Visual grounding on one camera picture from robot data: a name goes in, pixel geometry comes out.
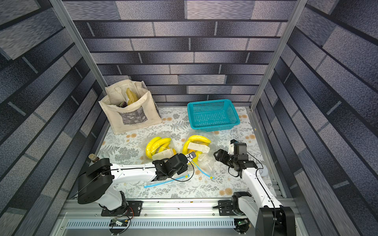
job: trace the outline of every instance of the white label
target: white label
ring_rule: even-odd
[[[203,144],[198,144],[198,143],[192,143],[192,142],[190,142],[189,145],[188,145],[188,150],[189,149],[201,151],[203,153],[209,153],[209,151],[210,151],[210,148],[208,146],[203,145]]]
[[[172,156],[173,156],[173,150],[170,148],[170,149],[166,149],[164,151],[161,151],[153,155],[152,160],[161,160],[164,158],[171,158]]]

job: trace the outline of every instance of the brick wallpaper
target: brick wallpaper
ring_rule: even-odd
[[[64,1],[107,84],[143,80],[158,105],[249,105],[295,3]]]
[[[311,236],[377,234],[377,10],[308,0],[255,109]]]
[[[46,0],[2,3],[0,81],[1,235],[48,236],[104,134],[103,94]]]

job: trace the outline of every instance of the plastic basket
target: plastic basket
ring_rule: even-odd
[[[229,130],[240,124],[239,116],[229,99],[189,102],[188,115],[194,130]]]

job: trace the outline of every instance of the price label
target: price label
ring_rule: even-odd
[[[210,151],[210,148],[208,146],[203,145],[203,144],[198,144],[198,143],[192,143],[192,142],[189,143],[188,149],[201,151],[202,153],[209,153]]]

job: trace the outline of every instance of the printed image on bag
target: printed image on bag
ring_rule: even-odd
[[[135,111],[121,113],[118,112],[121,117],[124,125],[134,125],[138,123],[146,122],[147,116],[144,114],[143,107],[141,106]]]

